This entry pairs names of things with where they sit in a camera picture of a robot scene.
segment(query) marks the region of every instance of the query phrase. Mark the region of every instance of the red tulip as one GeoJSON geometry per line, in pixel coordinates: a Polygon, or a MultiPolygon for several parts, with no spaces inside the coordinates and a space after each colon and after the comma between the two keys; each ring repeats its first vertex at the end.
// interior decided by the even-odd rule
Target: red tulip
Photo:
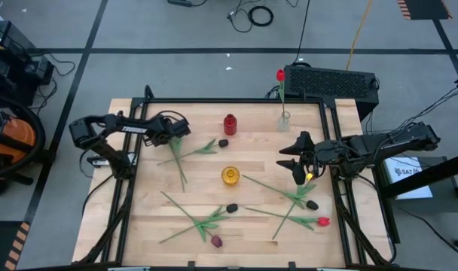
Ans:
{"type": "Polygon", "coordinates": [[[279,81],[279,82],[283,82],[284,81],[284,71],[282,69],[278,70],[277,73],[276,73],[276,79],[279,81]]]}
{"type": "Polygon", "coordinates": [[[219,236],[213,236],[213,237],[211,238],[211,243],[212,243],[216,248],[222,247],[222,240],[221,240],[221,237],[219,237],[219,236]]]}
{"type": "Polygon", "coordinates": [[[321,227],[326,227],[328,226],[330,223],[329,223],[329,218],[324,218],[324,217],[321,217],[321,218],[318,218],[318,225],[321,226],[321,227]]]}

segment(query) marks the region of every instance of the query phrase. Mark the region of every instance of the wooden table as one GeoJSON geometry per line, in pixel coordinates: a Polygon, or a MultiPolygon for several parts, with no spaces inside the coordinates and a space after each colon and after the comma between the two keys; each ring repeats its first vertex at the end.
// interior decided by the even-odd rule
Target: wooden table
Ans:
{"type": "MultiPolygon", "coordinates": [[[[116,113],[122,110],[127,116],[129,107],[130,99],[113,99],[109,111],[116,113]]],[[[281,190],[295,192],[296,185],[290,171],[276,165],[275,161],[291,158],[279,154],[278,150],[294,144],[300,131],[308,131],[315,143],[324,139],[318,105],[287,104],[286,110],[291,112],[290,132],[277,131],[277,120],[281,114],[281,105],[278,104],[151,103],[147,117],[162,110],[180,112],[191,124],[192,133],[183,138],[181,154],[201,148],[211,139],[229,139],[230,144],[224,149],[216,148],[217,154],[196,154],[182,159],[182,168],[188,179],[185,193],[182,193],[175,163],[156,165],[173,157],[169,146],[142,146],[123,265],[187,266],[188,261],[194,260],[196,266],[285,267],[289,261],[294,261],[298,267],[344,266],[328,171],[314,180],[316,188],[307,194],[307,199],[317,202],[319,209],[311,211],[296,207],[292,215],[326,216],[331,218],[331,225],[319,227],[314,224],[315,231],[310,231],[286,221],[274,240],[272,236],[282,218],[244,207],[284,215],[292,202],[243,177],[235,187],[224,185],[221,179],[223,168],[235,166],[241,174],[281,190]],[[237,134],[233,136],[226,136],[223,131],[222,120],[228,113],[238,119],[237,134]],[[217,206],[237,203],[239,210],[230,214],[230,219],[216,222],[219,227],[211,230],[222,238],[223,246],[216,248],[209,240],[204,243],[196,229],[159,244],[160,240],[193,225],[190,218],[161,191],[201,220],[217,206]]],[[[362,133],[353,100],[337,100],[337,113],[343,136],[362,133]]],[[[327,115],[334,137],[329,110],[327,115]]],[[[123,133],[115,133],[108,138],[115,149],[122,148],[123,140],[123,133]]],[[[369,170],[362,174],[373,179],[369,170]]],[[[96,169],[90,189],[108,175],[108,167],[96,169]]],[[[73,260],[81,259],[105,230],[114,187],[115,182],[110,181],[88,202],[73,260]]],[[[353,182],[353,190],[363,232],[382,256],[390,259],[391,251],[376,192],[361,180],[353,182]]],[[[357,262],[354,238],[348,230],[353,262],[357,262]]],[[[115,233],[111,259],[115,258],[117,241],[118,233],[115,233]]]]}

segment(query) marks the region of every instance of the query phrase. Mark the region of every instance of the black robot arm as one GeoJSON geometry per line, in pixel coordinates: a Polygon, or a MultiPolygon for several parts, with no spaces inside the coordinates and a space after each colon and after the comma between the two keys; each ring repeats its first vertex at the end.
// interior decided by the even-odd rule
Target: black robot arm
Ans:
{"type": "Polygon", "coordinates": [[[337,166],[342,177],[352,178],[366,166],[404,151],[435,150],[439,142],[440,138],[431,126],[423,123],[384,134],[352,135],[341,140],[325,140],[316,145],[308,132],[301,132],[294,145],[279,151],[281,154],[298,155],[299,162],[292,159],[277,163],[292,170],[296,184],[304,184],[304,167],[308,168],[309,165],[313,165],[314,172],[318,172],[320,166],[337,166]]]}
{"type": "Polygon", "coordinates": [[[131,162],[123,151],[116,151],[107,143],[106,138],[113,132],[133,132],[143,135],[146,146],[165,145],[173,137],[182,137],[191,133],[189,122],[174,111],[161,111],[149,120],[135,120],[124,117],[120,111],[117,115],[88,116],[69,125],[75,147],[92,150],[107,159],[116,178],[130,178],[133,174],[131,162]],[[93,125],[103,127],[96,133],[93,125]]]}

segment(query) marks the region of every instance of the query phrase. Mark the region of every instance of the gray floor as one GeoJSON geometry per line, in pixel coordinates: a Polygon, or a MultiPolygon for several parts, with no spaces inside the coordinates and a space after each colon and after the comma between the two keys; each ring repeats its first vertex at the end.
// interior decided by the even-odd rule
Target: gray floor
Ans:
{"type": "MultiPolygon", "coordinates": [[[[100,2],[5,0],[0,14],[12,20],[37,47],[83,48],[100,2]]],[[[237,5],[236,0],[208,0],[199,8],[168,5],[165,0],[109,0],[93,47],[295,48],[306,3],[301,0],[293,9],[282,0],[266,0],[274,12],[273,24],[241,34],[235,32],[225,18],[237,5]]],[[[442,21],[442,25],[452,45],[458,48],[458,0],[446,3],[454,19],[442,21]]],[[[364,0],[311,1],[303,47],[350,48],[365,4],[364,0]]],[[[245,28],[247,22],[237,17],[236,25],[245,28]]],[[[444,49],[444,45],[431,21],[405,20],[396,0],[375,0],[358,48],[444,49]]],[[[81,55],[55,57],[78,64],[81,55]]],[[[313,66],[330,69],[344,69],[347,57],[343,54],[300,56],[313,66]]],[[[112,98],[141,96],[146,84],[151,85],[157,97],[262,97],[274,85],[275,71],[294,58],[293,53],[91,54],[69,122],[88,114],[106,113],[112,98]]],[[[446,55],[355,55],[351,69],[374,72],[381,81],[380,104],[374,111],[375,130],[398,126],[453,88],[456,80],[456,72],[446,55]]],[[[56,78],[58,92],[41,112],[49,141],[74,76],[72,73],[56,78]]],[[[458,97],[422,120],[431,124],[442,139],[436,151],[422,155],[458,155],[458,97]]],[[[81,206],[90,181],[78,171],[80,153],[66,128],[19,268],[70,263],[81,221],[81,206]]],[[[27,169],[34,176],[39,170],[36,166],[27,169]]],[[[0,196],[0,220],[22,220],[33,189],[33,185],[14,184],[0,196]]],[[[397,245],[396,263],[414,268],[458,269],[458,255],[426,226],[401,212],[395,212],[395,216],[402,238],[402,243],[397,245]]],[[[423,216],[447,239],[458,238],[457,215],[423,216]]]]}

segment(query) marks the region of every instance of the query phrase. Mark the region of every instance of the red bottle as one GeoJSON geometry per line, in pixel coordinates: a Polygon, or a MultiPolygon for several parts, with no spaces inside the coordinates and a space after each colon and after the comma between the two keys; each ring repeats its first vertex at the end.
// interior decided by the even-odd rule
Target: red bottle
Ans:
{"type": "Polygon", "coordinates": [[[224,132],[228,136],[232,136],[237,131],[237,119],[232,114],[228,114],[224,118],[224,132]]]}

